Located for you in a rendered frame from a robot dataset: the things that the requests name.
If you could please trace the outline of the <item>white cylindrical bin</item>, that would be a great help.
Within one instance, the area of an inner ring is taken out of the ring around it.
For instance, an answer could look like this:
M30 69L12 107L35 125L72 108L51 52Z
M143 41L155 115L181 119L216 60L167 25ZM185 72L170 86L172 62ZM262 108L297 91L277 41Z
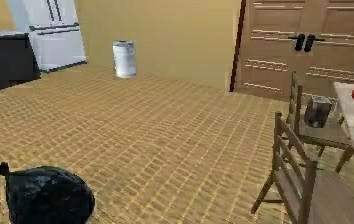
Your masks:
M134 42L114 41L112 49L116 75L120 78L134 76L137 72Z

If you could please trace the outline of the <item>brown wooden door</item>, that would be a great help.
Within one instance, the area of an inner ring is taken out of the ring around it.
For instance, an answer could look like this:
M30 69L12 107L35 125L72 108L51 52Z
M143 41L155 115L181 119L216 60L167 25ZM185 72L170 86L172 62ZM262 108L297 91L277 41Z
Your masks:
M354 0L243 0L234 90L286 101L295 71L309 95L354 83ZM295 40L305 35L301 51ZM309 34L321 38L304 51Z

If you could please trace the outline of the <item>white fridge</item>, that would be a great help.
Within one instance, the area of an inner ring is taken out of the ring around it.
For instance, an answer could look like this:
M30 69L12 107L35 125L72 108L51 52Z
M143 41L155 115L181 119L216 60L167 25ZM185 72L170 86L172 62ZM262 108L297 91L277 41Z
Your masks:
M41 71L86 63L81 28L75 0L57 0L62 22L58 20L54 1L51 21L46 0L6 0L17 31L27 33Z

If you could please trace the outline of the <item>grey box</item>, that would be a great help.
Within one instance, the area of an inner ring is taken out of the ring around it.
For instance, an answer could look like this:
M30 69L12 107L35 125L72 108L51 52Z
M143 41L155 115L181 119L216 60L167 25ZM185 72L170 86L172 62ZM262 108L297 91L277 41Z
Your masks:
M304 115L304 122L313 128L323 128L329 116L332 103L323 96L311 96Z

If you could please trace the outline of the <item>brown wooden chair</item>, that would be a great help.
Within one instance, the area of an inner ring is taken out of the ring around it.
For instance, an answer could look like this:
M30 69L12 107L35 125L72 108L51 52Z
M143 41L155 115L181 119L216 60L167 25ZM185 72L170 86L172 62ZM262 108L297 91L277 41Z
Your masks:
M354 224L354 193L335 171L318 168L317 158L277 111L274 116L272 168L251 211L275 187L292 224Z
M299 83L297 73L291 73L289 110L286 122L293 128L300 140L305 144L319 147L318 156L321 157L326 147L342 149L342 156L335 168L339 173L346 162L353 156L353 144L342 128L344 117L330 118L328 116L323 128L313 128L304 122L301 113L303 86Z

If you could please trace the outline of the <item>black garbage bag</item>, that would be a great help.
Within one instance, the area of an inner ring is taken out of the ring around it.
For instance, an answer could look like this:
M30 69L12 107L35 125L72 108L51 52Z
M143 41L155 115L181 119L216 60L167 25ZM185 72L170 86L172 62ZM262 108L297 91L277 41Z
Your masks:
M11 171L0 163L11 224L87 224L95 197L78 175L60 167Z

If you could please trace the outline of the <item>black kitchen counter cabinet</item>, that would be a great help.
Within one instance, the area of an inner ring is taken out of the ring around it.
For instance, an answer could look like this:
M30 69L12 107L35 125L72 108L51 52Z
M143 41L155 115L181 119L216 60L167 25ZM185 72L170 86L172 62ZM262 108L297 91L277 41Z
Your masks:
M40 78L27 33L0 35L0 89Z

